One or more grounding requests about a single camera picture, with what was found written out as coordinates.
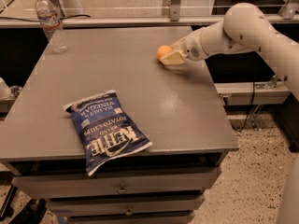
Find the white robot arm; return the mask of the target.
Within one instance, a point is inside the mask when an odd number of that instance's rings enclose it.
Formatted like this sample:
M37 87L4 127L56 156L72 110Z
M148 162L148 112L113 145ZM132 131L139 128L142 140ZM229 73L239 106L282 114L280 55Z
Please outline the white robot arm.
M222 21L201 28L172 45L166 62L200 61L216 54L255 51L293 94L298 93L298 43L279 33L256 6L237 4ZM263 114L260 128L228 115L240 149L226 156L222 174L190 224L298 224L298 155L289 140Z

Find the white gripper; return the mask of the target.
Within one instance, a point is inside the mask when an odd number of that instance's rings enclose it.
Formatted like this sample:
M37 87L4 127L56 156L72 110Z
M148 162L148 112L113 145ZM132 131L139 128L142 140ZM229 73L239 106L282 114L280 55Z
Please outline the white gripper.
M187 57L192 61L201 61L208 57L201 43L203 28L192 31L189 35L171 44L172 49L184 49ZM163 65L180 65L185 63L186 54L181 50L173 50L164 55L160 62Z

